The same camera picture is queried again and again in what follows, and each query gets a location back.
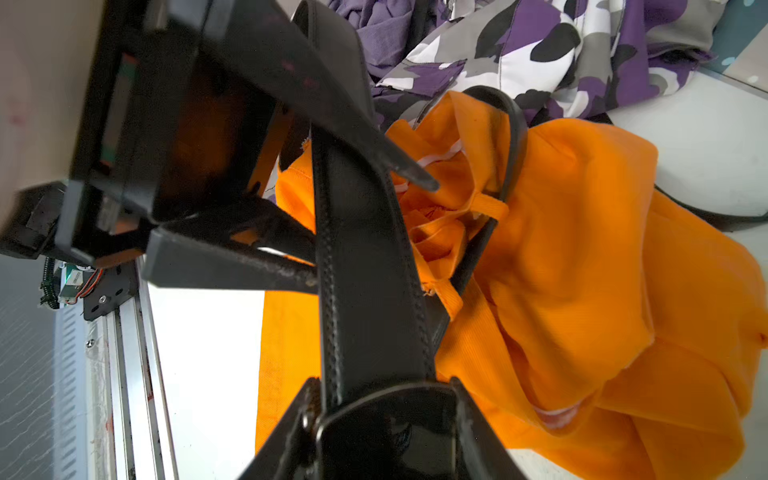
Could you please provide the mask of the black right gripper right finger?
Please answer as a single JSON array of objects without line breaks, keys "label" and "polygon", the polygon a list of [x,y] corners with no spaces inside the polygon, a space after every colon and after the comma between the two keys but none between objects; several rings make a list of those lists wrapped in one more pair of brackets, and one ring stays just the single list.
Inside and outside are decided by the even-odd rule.
[{"label": "black right gripper right finger", "polygon": [[449,385],[456,396],[457,479],[526,480],[461,381],[453,377]]}]

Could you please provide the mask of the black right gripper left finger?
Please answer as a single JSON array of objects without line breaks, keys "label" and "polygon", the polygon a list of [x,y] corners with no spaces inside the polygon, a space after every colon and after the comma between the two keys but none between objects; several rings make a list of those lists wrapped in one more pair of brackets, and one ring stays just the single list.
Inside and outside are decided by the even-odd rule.
[{"label": "black right gripper left finger", "polygon": [[313,428],[320,412],[321,381],[309,378],[239,479],[307,479],[314,451]]}]

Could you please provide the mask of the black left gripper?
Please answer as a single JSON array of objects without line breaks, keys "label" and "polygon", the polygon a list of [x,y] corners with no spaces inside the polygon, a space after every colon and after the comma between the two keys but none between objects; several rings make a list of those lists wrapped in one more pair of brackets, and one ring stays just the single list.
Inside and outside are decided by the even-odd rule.
[{"label": "black left gripper", "polygon": [[315,294],[314,234],[258,191],[278,100],[371,165],[439,188],[277,2],[104,3],[69,174],[21,191],[3,255],[146,256],[158,287]]}]

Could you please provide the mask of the lilac purple trousers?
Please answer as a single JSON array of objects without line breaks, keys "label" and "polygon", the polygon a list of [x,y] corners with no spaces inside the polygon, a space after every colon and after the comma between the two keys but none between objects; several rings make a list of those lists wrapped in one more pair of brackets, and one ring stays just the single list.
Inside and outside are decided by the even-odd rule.
[{"label": "lilac purple trousers", "polygon": [[327,6],[356,30],[367,71],[386,76],[445,20],[443,1],[331,0]]}]

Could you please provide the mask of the purple camouflage trousers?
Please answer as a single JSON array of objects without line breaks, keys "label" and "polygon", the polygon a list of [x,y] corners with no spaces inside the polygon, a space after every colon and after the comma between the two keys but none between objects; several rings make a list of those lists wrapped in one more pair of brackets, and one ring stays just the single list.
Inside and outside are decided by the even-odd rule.
[{"label": "purple camouflage trousers", "polygon": [[715,1],[443,1],[445,20],[386,76],[363,67],[382,129],[418,125],[452,91],[490,87],[530,125],[595,119],[685,86],[709,59]]}]

